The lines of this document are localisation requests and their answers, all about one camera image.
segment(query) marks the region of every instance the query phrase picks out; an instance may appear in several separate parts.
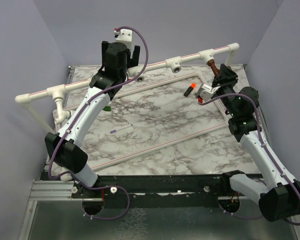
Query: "white pvc pipe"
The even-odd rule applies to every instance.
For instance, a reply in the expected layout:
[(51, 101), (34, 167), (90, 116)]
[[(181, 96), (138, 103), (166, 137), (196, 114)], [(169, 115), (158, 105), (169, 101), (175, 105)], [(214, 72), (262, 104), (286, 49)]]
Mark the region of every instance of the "white pvc pipe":
[(64, 111), (75, 111), (77, 110), (77, 108), (79, 107), (80, 104), (78, 105), (74, 105), (74, 106), (68, 106), (68, 107), (65, 107), (63, 110)]
[(226, 127), (226, 126), (227, 126), (226, 123), (222, 123), (220, 125), (217, 125), (217, 126), (214, 126), (214, 127), (210, 127), (210, 128), (205, 129), (205, 130), (198, 131), (196, 133), (192, 133), (190, 135), (183, 136), (183, 137), (177, 138), (175, 140), (168, 141), (166, 143), (163, 143), (163, 144), (160, 144), (160, 145), (157, 145), (157, 146), (145, 149), (145, 150), (141, 150), (141, 151), (132, 153), (132, 154), (127, 155), (127, 156), (123, 156), (123, 157), (120, 157), (120, 158), (117, 158), (117, 159), (114, 159), (114, 160), (111, 160), (111, 161), (108, 161), (108, 162), (104, 162), (104, 163), (99, 164), (99, 165), (92, 166), (91, 169), (94, 172), (96, 172), (98, 170), (108, 168), (110, 166), (113, 166), (113, 165), (116, 165), (116, 164), (128, 161), (130, 159), (133, 159), (133, 158), (136, 158), (136, 157), (140, 157), (140, 156), (143, 156), (143, 155), (146, 155), (146, 154), (150, 154), (150, 153), (158, 151), (160, 149), (167, 148), (169, 146), (172, 146), (172, 145), (175, 145), (175, 144), (178, 144), (178, 143), (181, 143), (181, 142), (184, 142), (184, 141), (187, 141), (187, 140), (199, 137), (201, 135), (211, 133), (213, 131), (222, 129), (222, 128)]
[[(213, 55), (216, 54), (223, 54), (223, 53), (228, 53), (232, 54), (231, 57), (228, 57), (228, 64), (236, 54), (237, 50), (239, 49), (239, 44), (238, 43), (231, 43), (228, 44), (227, 46), (215, 48), (215, 49), (208, 49), (208, 50), (203, 50), (195, 54), (190, 54), (186, 56), (177, 56), (173, 57), (170, 59), (166, 59), (165, 61), (160, 61), (156, 62), (153, 64), (147, 65), (147, 67), (144, 69), (143, 73), (153, 71), (153, 70), (158, 70), (158, 69), (163, 69), (163, 68), (169, 68), (170, 64), (173, 63), (174, 59), (178, 64), (194, 61), (194, 60), (204, 60), (205, 63), (207, 63), (208, 60), (213, 59)], [(128, 69), (129, 76), (134, 77), (136, 76), (142, 69), (143, 66), (134, 66)]]
[(88, 87), (90, 84), (90, 81), (91, 81), (91, 79), (74, 82), (74, 83), (70, 83), (67, 85), (61, 84), (61, 85), (49, 87), (46, 90), (18, 95), (15, 97), (15, 102), (22, 106), (24, 104), (30, 103), (31, 101), (34, 101), (37, 99), (43, 99), (48, 96), (52, 96), (54, 92), (60, 92), (64, 95), (70, 91)]
[(68, 93), (73, 90), (86, 88), (86, 87), (89, 87), (90, 82), (91, 82), (91, 77), (88, 80), (70, 83), (70, 84), (65, 85), (65, 90)]
[(54, 119), (55, 124), (62, 124), (64, 120), (70, 118), (70, 112), (69, 111), (64, 111), (63, 109), (63, 104), (64, 101), (61, 98), (57, 98), (55, 100), (56, 104), (56, 112), (57, 112), (57, 117)]
[(176, 76), (176, 77), (170, 78), (168, 80), (158, 81), (158, 82), (146, 85), (146, 86), (141, 86), (141, 87), (137, 87), (137, 88), (134, 88), (134, 89), (131, 89), (131, 90), (128, 90), (128, 91), (118, 93), (117, 95), (114, 96), (113, 99), (118, 99), (118, 98), (122, 98), (122, 97), (125, 97), (125, 96), (128, 96), (128, 95), (140, 93), (140, 92), (143, 92), (145, 90), (154, 89), (156, 87), (160, 87), (160, 86), (163, 86), (163, 85), (175, 83), (175, 82), (185, 80), (185, 79), (188, 79), (188, 78), (193, 78), (195, 76), (196, 76), (196, 74), (193, 72), (193, 73), (189, 73), (189, 74), (182, 75), (182, 76)]
[[(202, 74), (201, 71), (196, 71), (195, 73), (197, 74), (197, 76), (199, 77), (199, 79), (201, 80), (201, 82), (202, 82), (203, 84), (207, 84), (207, 85), (208, 85), (208, 82), (207, 82), (205, 76)], [(227, 115), (226, 115), (226, 113), (225, 113), (225, 110), (222, 108), (222, 106), (221, 106), (219, 100), (214, 101), (213, 103), (214, 103), (215, 107), (220, 111), (220, 113), (221, 113), (221, 115), (222, 115), (224, 121), (225, 121), (225, 122), (228, 122), (228, 117), (227, 117)]]
[(55, 131), (48, 125), (48, 123), (42, 118), (42, 116), (39, 113), (36, 112), (36, 110), (31, 105), (28, 105), (24, 108), (29, 112), (29, 114), (32, 117), (34, 117), (38, 121), (38, 123), (44, 128), (44, 130), (47, 133), (55, 133)]

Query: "white marble surface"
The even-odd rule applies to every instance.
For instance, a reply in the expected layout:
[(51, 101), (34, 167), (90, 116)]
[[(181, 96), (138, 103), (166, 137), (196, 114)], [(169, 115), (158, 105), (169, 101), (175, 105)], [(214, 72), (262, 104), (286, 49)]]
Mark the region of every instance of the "white marble surface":
[[(77, 67), (73, 82), (91, 78), (97, 66)], [(232, 67), (238, 74), (236, 91), (248, 86), (242, 65)], [(213, 73), (207, 66), (187, 66), (181, 72), (160, 69), (145, 74), (145, 81), (133, 82), (120, 92), (145, 86), (201, 70), (211, 83)], [(183, 94), (191, 83), (196, 89), (188, 97)], [(102, 111), (86, 135), (82, 149), (88, 154), (90, 166), (96, 166), (121, 158), (180, 137), (193, 134), (224, 122), (217, 108), (210, 104), (199, 106), (195, 92), (201, 81), (197, 77), (142, 91), (115, 99), (111, 112)], [(78, 105), (86, 89), (72, 91), (67, 107)], [(111, 130), (133, 124), (122, 131), (110, 134)], [(220, 174), (232, 170), (259, 173), (250, 155), (230, 134), (227, 127), (196, 137), (159, 151), (135, 157), (126, 162), (100, 170), (100, 175), (180, 175)], [(54, 174), (60, 172), (57, 167)]]

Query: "black joint motor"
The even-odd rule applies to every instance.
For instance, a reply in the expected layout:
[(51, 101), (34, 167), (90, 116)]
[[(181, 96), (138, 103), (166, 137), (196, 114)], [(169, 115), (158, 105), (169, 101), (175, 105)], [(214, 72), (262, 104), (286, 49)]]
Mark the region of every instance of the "black joint motor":
[[(212, 82), (212, 87), (220, 87), (216, 94), (213, 96), (218, 97), (224, 94), (234, 94), (234, 86), (238, 82), (238, 75), (229, 69), (226, 65), (220, 65), (220, 73), (216, 76)], [(259, 106), (259, 94), (253, 87), (244, 87), (240, 94), (246, 95), (251, 98), (255, 105)], [(250, 102), (239, 96), (229, 96), (221, 99), (224, 106), (231, 116), (235, 119), (241, 119), (252, 115), (255, 110)]]
[[(139, 63), (140, 47), (134, 47), (132, 58), (130, 58), (131, 52), (124, 43), (103, 41), (101, 53), (102, 67), (92, 77), (90, 87), (104, 90), (125, 82), (128, 68), (137, 66)], [(111, 100), (120, 89), (121, 87), (117, 87), (107, 92)]]
[[(293, 185), (300, 193), (300, 181), (295, 181)], [(265, 219), (274, 222), (299, 215), (300, 201), (289, 184), (280, 185), (260, 196), (259, 208)]]

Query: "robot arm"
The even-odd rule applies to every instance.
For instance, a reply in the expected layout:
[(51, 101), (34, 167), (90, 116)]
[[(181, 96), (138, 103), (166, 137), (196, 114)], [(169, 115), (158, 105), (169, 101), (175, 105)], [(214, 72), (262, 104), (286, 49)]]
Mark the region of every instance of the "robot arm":
[[(239, 170), (223, 173), (221, 187), (226, 193), (240, 192), (256, 204), (262, 215), (270, 222), (285, 219), (300, 214), (300, 199), (292, 188), (292, 184), (300, 194), (300, 181), (297, 181), (281, 163), (277, 155), (267, 143), (264, 133), (260, 136), (253, 113), (255, 108), (243, 97), (237, 96), (233, 87), (238, 81), (238, 76), (224, 64), (220, 70), (213, 64), (210, 66), (215, 74), (212, 87), (203, 84), (196, 94), (200, 105), (204, 101), (219, 98), (232, 118), (228, 121), (230, 132), (236, 140), (251, 155), (265, 180), (265, 185), (248, 178)], [(241, 96), (250, 98), (256, 107), (259, 106), (259, 95), (252, 87), (244, 87)]]
[(49, 132), (44, 139), (49, 157), (52, 158), (61, 136), (65, 136), (58, 147), (54, 162), (69, 170), (88, 187), (92, 187), (96, 183), (98, 175), (89, 167), (88, 155), (80, 147), (96, 117), (110, 103), (121, 87), (115, 87), (102, 94), (100, 92), (127, 81), (127, 69), (138, 65), (139, 62), (139, 46), (135, 46), (132, 58), (130, 58), (132, 31), (122, 29), (117, 32), (115, 29), (114, 33), (115, 42), (102, 42), (102, 67), (92, 77), (90, 88), (78, 109), (57, 134)]

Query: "lavender wall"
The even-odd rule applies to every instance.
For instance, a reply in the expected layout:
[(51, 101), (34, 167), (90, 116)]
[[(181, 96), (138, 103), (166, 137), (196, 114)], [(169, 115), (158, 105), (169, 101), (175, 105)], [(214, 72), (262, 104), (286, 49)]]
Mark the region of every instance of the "lavender wall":
[(71, 65), (100, 64), (101, 42), (114, 41), (113, 29), (124, 25), (134, 27), (144, 35), (150, 51), (150, 63), (238, 42), (240, 52), (236, 61), (246, 64), (282, 2), (33, 1)]
[(259, 90), (273, 149), (300, 180), (300, 0), (282, 3), (246, 72)]
[[(0, 240), (16, 240), (32, 180), (43, 169), (45, 132), (15, 96), (64, 83), (68, 65), (31, 0), (0, 0)], [(52, 122), (51, 99), (36, 104)]]

